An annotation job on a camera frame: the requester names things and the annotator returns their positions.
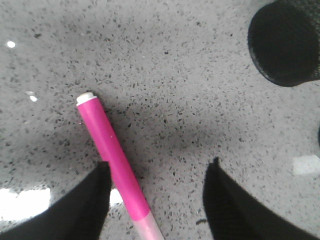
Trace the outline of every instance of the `black cup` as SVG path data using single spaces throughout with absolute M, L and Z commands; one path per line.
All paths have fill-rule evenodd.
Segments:
M 277 0 L 261 8 L 248 30 L 251 58 L 274 84 L 320 79 L 320 0 Z

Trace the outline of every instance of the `granite surface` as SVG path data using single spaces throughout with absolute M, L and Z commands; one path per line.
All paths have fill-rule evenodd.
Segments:
M 320 86 L 276 86 L 253 65 L 248 26 L 268 2 L 1 0 L 0 188 L 49 189 L 53 204 L 95 167 L 75 106 L 91 90 L 166 240 L 212 238 L 202 190 L 215 156 L 320 237 Z M 308 168 L 299 157 L 312 155 Z M 2 218 L 0 229 L 16 224 Z M 123 204 L 112 206 L 101 239 L 136 238 Z

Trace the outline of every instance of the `black speck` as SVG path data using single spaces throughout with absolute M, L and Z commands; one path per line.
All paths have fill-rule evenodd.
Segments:
M 198 221 L 195 222 L 195 225 L 205 224 L 206 222 L 207 222 L 206 219 L 199 219 Z

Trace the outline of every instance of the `highlighter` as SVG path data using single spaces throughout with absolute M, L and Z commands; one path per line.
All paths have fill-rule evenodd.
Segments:
M 99 99 L 92 92 L 86 92 L 77 97 L 76 101 L 102 161 L 109 163 L 112 181 L 140 238 L 164 240 Z

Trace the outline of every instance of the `marker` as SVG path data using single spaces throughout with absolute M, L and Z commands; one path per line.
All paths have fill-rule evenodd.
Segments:
M 92 92 L 86 92 L 76 101 L 102 160 L 109 163 L 111 178 L 140 238 L 164 240 L 99 99 Z

